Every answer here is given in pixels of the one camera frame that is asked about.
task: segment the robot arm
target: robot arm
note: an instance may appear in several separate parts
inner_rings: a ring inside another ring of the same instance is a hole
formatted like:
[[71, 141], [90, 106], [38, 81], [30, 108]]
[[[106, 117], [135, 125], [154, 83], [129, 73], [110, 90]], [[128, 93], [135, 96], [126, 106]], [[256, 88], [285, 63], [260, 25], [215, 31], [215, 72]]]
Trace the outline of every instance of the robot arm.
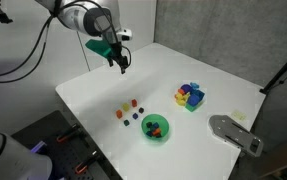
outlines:
[[75, 2], [72, 6], [62, 10], [58, 19], [67, 28], [82, 32], [92, 37], [102, 37], [112, 48], [108, 57], [110, 66], [114, 60], [122, 73], [129, 66], [127, 57], [122, 56], [121, 41], [132, 39], [132, 32], [121, 27], [118, 0], [36, 0], [51, 13], [55, 11], [55, 3], [60, 3], [60, 8]]

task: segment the green bowl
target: green bowl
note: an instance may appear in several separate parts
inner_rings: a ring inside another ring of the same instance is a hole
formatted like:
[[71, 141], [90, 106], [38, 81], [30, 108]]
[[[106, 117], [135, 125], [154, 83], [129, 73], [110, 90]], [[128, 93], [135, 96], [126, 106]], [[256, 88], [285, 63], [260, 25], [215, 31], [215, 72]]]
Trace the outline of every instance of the green bowl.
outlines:
[[[146, 135], [146, 133], [150, 130], [150, 128], [148, 128], [146, 126], [146, 123], [148, 123], [148, 122], [152, 122], [152, 124], [157, 122], [159, 124], [159, 128], [161, 129], [161, 136], [162, 137], [156, 138], [154, 136], [150, 137], [150, 136]], [[161, 140], [161, 139], [163, 139], [168, 134], [169, 129], [170, 129], [170, 125], [167, 122], [167, 120], [163, 116], [158, 115], [158, 114], [147, 115], [143, 119], [141, 127], [142, 127], [142, 131], [145, 134], [145, 136], [147, 138], [149, 138], [149, 139], [152, 139], [152, 140]]]

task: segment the white table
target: white table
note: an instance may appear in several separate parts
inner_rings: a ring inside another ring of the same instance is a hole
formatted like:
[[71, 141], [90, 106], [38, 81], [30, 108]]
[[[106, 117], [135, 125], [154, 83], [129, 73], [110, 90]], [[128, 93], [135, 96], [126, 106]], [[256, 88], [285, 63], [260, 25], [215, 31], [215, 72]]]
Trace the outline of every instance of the white table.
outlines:
[[[156, 43], [132, 56], [124, 75], [117, 65], [106, 65], [56, 91], [123, 179], [228, 179], [240, 150], [212, 135], [208, 119], [239, 110], [247, 117], [238, 123], [250, 130], [265, 98], [261, 87]], [[204, 104], [193, 113], [174, 101], [176, 90], [191, 81], [205, 92]], [[115, 111], [133, 98], [145, 112], [133, 120], [138, 109], [131, 109], [125, 127]], [[169, 121], [167, 141], [142, 133], [141, 121], [151, 113]]]

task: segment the metal bracket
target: metal bracket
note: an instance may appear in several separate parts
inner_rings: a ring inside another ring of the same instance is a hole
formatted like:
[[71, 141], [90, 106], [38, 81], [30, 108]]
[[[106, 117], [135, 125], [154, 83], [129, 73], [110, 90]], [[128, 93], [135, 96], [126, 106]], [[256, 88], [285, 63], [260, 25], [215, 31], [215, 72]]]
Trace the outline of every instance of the metal bracket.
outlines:
[[229, 116], [214, 115], [210, 118], [209, 124], [216, 136], [229, 141], [254, 157], [261, 155], [264, 145], [263, 141]]

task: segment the gray wall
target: gray wall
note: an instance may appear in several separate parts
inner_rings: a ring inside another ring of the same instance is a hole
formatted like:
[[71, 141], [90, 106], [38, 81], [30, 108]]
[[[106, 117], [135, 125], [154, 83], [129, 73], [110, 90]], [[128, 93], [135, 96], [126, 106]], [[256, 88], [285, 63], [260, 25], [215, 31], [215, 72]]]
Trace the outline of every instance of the gray wall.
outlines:
[[[158, 0], [155, 41], [264, 86], [287, 60], [287, 1]], [[287, 82], [257, 123], [265, 150], [287, 140]]]

